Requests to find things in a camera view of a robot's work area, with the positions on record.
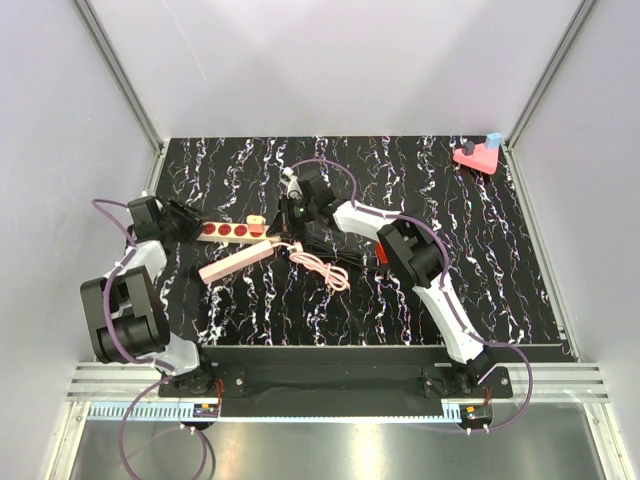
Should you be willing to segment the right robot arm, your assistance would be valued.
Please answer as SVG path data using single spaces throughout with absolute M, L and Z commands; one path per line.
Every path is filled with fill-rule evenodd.
M 430 227 L 400 211 L 357 201 L 356 185 L 352 186 L 352 197 L 342 199 L 315 171 L 297 174 L 286 167 L 281 182 L 285 193 L 270 229 L 295 237 L 302 234 L 305 224 L 318 222 L 377 241 L 387 268 L 419 297 L 442 335 L 452 362 L 453 390 L 472 397 L 486 389 L 495 361 L 454 291 L 446 248 Z

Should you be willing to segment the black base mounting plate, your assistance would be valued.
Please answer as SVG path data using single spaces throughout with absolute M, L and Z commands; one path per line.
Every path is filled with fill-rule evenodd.
M 224 385 L 226 419 L 424 418 L 459 400 L 513 396 L 506 368 L 481 360 L 480 371 L 457 366 L 444 348 L 249 347 L 205 350 Z

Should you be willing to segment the beige power strip red sockets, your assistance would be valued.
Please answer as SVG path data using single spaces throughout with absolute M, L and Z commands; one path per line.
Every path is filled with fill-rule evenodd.
M 280 236 L 269 236 L 268 226 L 260 237 L 250 235 L 246 223 L 205 222 L 202 233 L 197 240 L 200 242 L 219 242 L 235 244 L 256 244 L 264 240 L 272 243 L 279 242 Z

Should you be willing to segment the pink power strip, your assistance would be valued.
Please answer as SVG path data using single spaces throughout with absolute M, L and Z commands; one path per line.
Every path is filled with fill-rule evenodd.
M 272 243 L 264 240 L 201 268 L 198 274 L 205 284 L 211 284 L 238 270 L 259 262 L 271 256 L 273 253 L 274 248 Z

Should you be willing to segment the pink triangular socket block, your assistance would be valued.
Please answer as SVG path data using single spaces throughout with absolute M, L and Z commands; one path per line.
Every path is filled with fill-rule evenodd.
M 484 144 L 475 144 L 474 153 L 465 155 L 462 147 L 456 149 L 453 153 L 453 160 L 456 163 L 488 175 L 496 173 L 499 149 L 487 150 Z

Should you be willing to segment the blue plug block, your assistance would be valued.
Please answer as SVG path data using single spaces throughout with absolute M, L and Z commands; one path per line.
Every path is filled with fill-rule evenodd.
M 487 150 L 494 150 L 501 146 L 502 141 L 502 134 L 499 132 L 493 132 L 486 136 L 484 145 Z

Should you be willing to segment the dark grey plug block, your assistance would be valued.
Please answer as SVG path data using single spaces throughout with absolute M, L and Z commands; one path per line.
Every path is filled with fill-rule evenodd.
M 472 141 L 466 141 L 463 144 L 462 150 L 465 155 L 472 155 L 475 150 L 475 143 Z

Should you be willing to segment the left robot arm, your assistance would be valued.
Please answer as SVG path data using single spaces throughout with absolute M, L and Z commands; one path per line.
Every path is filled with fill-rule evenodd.
M 175 389 L 208 394 L 216 382 L 212 363 L 197 343 L 171 332 L 155 288 L 170 248 L 193 243 L 203 232 L 203 214 L 149 195 L 128 203 L 94 199 L 91 204 L 125 237 L 123 257 L 108 273 L 80 287 L 97 360 L 151 367 Z

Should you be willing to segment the pink plug adapter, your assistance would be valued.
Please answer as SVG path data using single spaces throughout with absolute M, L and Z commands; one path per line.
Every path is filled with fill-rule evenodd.
M 265 232 L 266 220 L 260 215 L 249 215 L 246 219 L 248 231 L 253 237 L 260 237 Z

